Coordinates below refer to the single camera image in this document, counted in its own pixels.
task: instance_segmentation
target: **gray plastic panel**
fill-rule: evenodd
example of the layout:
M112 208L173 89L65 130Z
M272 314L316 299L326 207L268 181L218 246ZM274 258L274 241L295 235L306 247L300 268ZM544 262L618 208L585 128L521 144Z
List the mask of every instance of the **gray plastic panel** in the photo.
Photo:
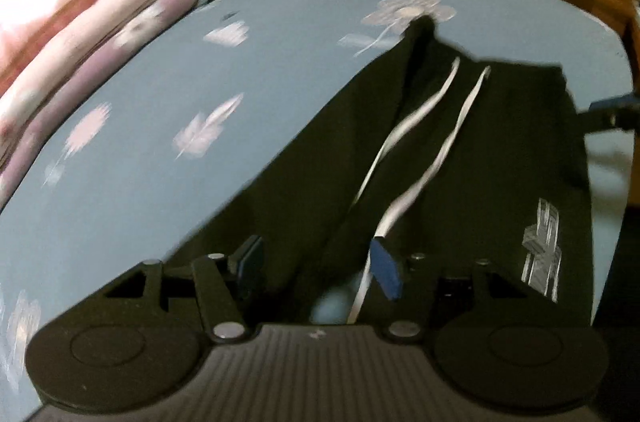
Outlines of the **gray plastic panel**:
M415 346L369 326L264 326L218 346L199 374L159 403L113 416L47 406L31 422L601 422L587 407L546 417L479 407L453 391Z

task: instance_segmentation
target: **screw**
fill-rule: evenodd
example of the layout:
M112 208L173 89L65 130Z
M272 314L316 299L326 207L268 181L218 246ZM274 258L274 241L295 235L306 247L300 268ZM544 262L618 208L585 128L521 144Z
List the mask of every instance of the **screw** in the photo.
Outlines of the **screw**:
M238 339L244 332L244 326L235 321L220 323L213 328L213 335L220 339Z
M395 321L389 326L389 333L402 339L415 337L420 330L420 325L413 321Z

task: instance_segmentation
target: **folded quilt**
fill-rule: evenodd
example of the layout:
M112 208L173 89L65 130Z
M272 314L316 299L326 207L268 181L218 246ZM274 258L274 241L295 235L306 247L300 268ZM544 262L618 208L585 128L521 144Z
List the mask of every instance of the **folded quilt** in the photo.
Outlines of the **folded quilt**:
M140 48L189 12L197 1L156 0L101 44L82 63L29 122L15 151L0 173L0 209L4 208L17 189L44 143L69 114Z
M0 98L0 158L27 120L78 64L154 0L98 0L55 35Z

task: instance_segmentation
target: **mattress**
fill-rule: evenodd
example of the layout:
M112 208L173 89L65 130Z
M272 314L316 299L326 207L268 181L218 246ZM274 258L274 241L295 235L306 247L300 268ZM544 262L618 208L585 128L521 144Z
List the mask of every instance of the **mattress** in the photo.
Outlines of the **mattress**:
M82 104L0 214L0 421L38 405L22 334L137 262L170 255L421 9L472 56L562 65L578 108L631 90L620 38L560 0L214 0ZM595 309L634 140L612 132L586 142Z

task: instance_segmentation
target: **printed logo on shorts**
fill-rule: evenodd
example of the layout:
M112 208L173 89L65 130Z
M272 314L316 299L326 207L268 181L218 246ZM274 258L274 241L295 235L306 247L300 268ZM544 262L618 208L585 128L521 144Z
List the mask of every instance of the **printed logo on shorts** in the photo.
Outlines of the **printed logo on shorts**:
M524 231L522 245L529 251L522 280L531 288L558 302L558 278L562 250L558 246L560 219L549 202L538 202L538 221Z

